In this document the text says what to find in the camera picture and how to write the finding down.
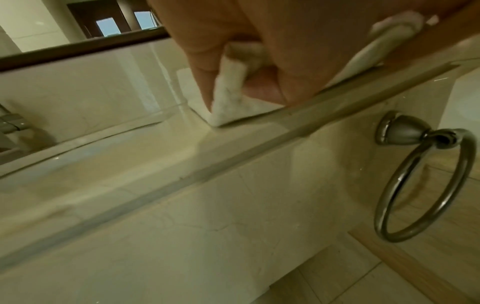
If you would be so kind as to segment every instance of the bathroom vanity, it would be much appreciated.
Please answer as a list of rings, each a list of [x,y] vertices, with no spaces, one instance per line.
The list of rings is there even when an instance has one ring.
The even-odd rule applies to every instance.
[[[435,129],[455,80],[480,66],[468,58],[378,68],[218,129],[180,103],[0,167],[2,301],[249,304],[373,214],[416,147],[380,145],[382,119]]]

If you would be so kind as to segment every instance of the towel ring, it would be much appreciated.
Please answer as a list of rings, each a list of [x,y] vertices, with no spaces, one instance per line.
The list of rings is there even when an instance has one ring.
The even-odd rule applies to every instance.
[[[464,129],[432,131],[425,121],[397,111],[390,111],[383,117],[375,140],[379,145],[419,144],[386,184],[376,207],[373,223],[380,238],[393,243],[403,242],[424,231],[450,207],[472,170],[477,154],[477,140],[470,131]],[[421,160],[432,150],[451,149],[458,145],[460,157],[455,172],[435,204],[410,226],[397,232],[388,232],[388,221],[394,202]]]

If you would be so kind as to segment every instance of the glass panel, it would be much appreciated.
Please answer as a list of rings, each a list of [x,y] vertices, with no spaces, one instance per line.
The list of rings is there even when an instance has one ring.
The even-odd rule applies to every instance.
[[[104,37],[121,34],[113,18],[98,20],[96,24]]]
[[[155,18],[150,11],[134,12],[134,14],[142,30],[153,29],[158,27],[157,22],[155,21]]]

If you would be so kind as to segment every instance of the white cloth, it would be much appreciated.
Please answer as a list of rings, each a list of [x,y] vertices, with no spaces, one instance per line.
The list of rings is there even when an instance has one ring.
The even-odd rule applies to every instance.
[[[369,34],[371,43],[358,52],[326,88],[378,65],[391,51],[418,34],[424,23],[424,17],[416,12],[404,12],[376,23]],[[261,43],[229,43],[220,61],[211,112],[202,100],[192,71],[182,69],[177,71],[177,76],[190,108],[210,125],[218,127],[283,107],[242,94],[245,79],[261,67],[269,65],[272,62]]]

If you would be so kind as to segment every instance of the hand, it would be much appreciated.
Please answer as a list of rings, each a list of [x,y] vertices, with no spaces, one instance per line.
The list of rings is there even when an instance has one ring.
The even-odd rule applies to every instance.
[[[227,42],[262,41],[274,66],[245,83],[244,94],[284,105],[319,92],[368,43],[375,22],[402,11],[448,16],[469,0],[150,0],[172,38],[185,51],[205,104],[210,108],[220,58]],[[472,1],[476,15],[478,4]],[[463,13],[478,25],[472,9]],[[426,55],[458,41],[447,31],[464,19],[441,22],[389,57],[390,62]],[[477,29],[468,28],[465,35]]]

